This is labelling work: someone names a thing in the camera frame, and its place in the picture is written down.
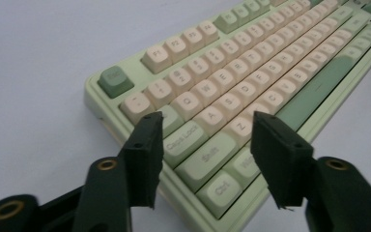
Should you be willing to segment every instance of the green keyboard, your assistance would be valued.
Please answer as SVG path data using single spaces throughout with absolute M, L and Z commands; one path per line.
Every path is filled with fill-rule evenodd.
M 90 76 L 85 102 L 120 144 L 161 111 L 159 192 L 192 231 L 240 231 L 269 196 L 255 110 L 312 141 L 371 67 L 371 1 L 244 0 Z

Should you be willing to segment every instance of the white surface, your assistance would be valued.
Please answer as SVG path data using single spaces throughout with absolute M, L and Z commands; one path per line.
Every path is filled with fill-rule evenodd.
M 85 79 L 239 2 L 0 0 L 0 199 L 43 204 L 81 186 L 91 162 L 119 152 L 83 103 Z M 371 183 L 371 71 L 313 146 Z M 187 231 L 160 196 L 132 212 L 134 231 Z M 244 231 L 307 231 L 303 208 L 269 199 Z

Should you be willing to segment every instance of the space bar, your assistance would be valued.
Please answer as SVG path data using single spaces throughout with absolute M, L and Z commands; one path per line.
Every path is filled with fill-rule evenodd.
M 306 119 L 330 94 L 335 86 L 353 68 L 355 62 L 348 56 L 333 58 L 303 87 L 276 116 L 297 131 Z

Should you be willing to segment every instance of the ctrl key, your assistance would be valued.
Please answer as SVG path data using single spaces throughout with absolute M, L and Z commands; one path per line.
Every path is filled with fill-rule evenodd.
M 219 170 L 198 192 L 197 196 L 219 219 L 242 193 L 238 182 L 227 172 Z
M 134 86 L 125 72 L 118 66 L 103 71 L 98 84 L 110 99 L 116 98 Z

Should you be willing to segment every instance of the keyboard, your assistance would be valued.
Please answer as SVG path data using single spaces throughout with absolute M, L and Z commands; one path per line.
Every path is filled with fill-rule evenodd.
M 239 231 L 270 195 L 253 112 L 312 141 L 370 67 L 371 1 L 244 0 L 94 73 L 85 102 L 121 145 L 161 111 L 159 192 L 192 231 Z

